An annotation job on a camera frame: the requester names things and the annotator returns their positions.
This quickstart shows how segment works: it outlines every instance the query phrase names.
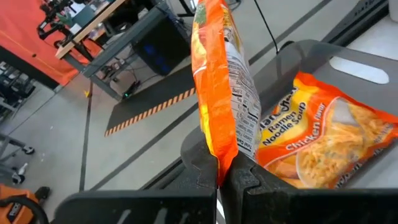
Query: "orange and black stripe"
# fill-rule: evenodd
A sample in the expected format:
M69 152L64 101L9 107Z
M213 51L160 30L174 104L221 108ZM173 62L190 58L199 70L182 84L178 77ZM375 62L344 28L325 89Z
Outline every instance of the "orange and black stripe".
M144 111L144 112L140 113L139 115L136 115L133 118L129 118L126 121L123 121L122 123L116 125L113 128L109 128L108 130L105 131L105 137L107 137L111 134L114 134L115 132L118 132L118 131L122 130L123 128L126 128L129 125L132 125L144 118L147 118L148 116L153 115L153 114L155 114L155 113L157 113L175 103L178 103L179 101L182 101L182 100L188 98L189 96L192 96L195 92L196 92L196 89L191 88L190 90L187 90L177 96L171 97L170 99L166 100L165 102L163 102L157 106L154 106L153 108L151 108L147 111Z

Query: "concrete floor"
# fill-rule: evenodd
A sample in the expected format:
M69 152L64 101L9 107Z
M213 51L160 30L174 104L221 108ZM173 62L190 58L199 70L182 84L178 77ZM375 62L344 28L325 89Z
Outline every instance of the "concrete floor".
M274 36L278 37L320 2L321 0L266 0L259 4ZM286 40L322 39L357 2L358 0L346 0L328 3L306 23L280 40L280 43ZM169 3L173 5L175 13L183 12L177 0L170 0ZM271 43L253 1L244 0L233 14L247 59ZM254 63L251 66L252 74L258 72L274 56L274 52L271 49ZM139 70L136 74L140 79L152 76L148 70ZM77 76L56 95L44 87L38 88L37 93L14 119L1 126L3 133L37 149L34 156L21 155L11 162L21 166L29 161L25 174L27 179L20 187L33 191L42 185L52 188L52 195L44 205L50 218L65 197L79 191L88 102L83 91L88 87L89 81ZM196 96L191 96L105 138L108 118L117 102L95 86L84 189L89 190L101 182L196 102ZM184 137L198 125L199 115L196 111L125 169L121 169L109 181L102 182L99 189L138 189L179 156Z

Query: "chicken flavor ramen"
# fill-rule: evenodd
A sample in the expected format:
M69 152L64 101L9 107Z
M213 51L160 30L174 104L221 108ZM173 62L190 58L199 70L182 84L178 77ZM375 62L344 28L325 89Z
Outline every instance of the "chicken flavor ramen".
M298 73L261 123L257 162L298 188L338 188L398 135L398 118Z

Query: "nutrition label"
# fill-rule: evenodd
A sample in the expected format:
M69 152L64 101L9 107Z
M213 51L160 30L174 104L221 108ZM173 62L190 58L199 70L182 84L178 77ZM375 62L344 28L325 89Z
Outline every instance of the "nutrition label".
M261 116L259 96L241 54L229 42L225 43L225 47L239 150L253 158Z

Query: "ramen noodle package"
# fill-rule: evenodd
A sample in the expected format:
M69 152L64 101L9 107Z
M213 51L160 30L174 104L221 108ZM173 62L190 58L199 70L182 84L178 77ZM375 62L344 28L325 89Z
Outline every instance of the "ramen noodle package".
M201 128L218 159L221 184L238 150L254 157L261 115L241 39L224 0L199 0L191 49Z
M397 137L398 118L298 73L260 123L257 162L298 188L339 188Z

